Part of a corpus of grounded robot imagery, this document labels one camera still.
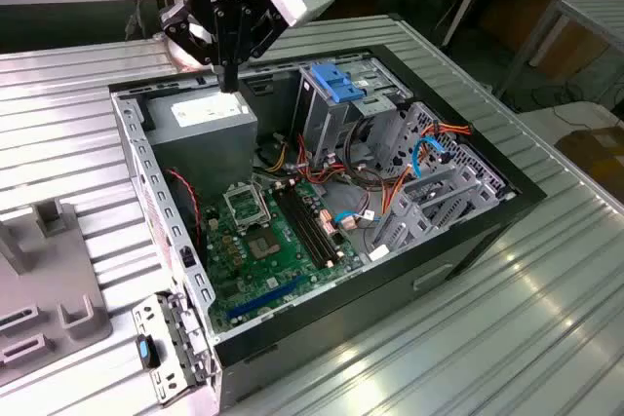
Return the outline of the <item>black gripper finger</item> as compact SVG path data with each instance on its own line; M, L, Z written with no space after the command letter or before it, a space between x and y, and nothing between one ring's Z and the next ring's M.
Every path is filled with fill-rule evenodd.
M287 29L287 22L274 6L243 4L227 65L227 91L238 91L238 72L250 58L259 58Z
M171 7L160 13L160 22L167 38L176 44L189 57L192 57L199 65L209 65L216 76L220 90L229 92L229 59L223 58L219 51L219 45L212 35L207 42L201 36L193 33L192 15L182 0L175 2Z

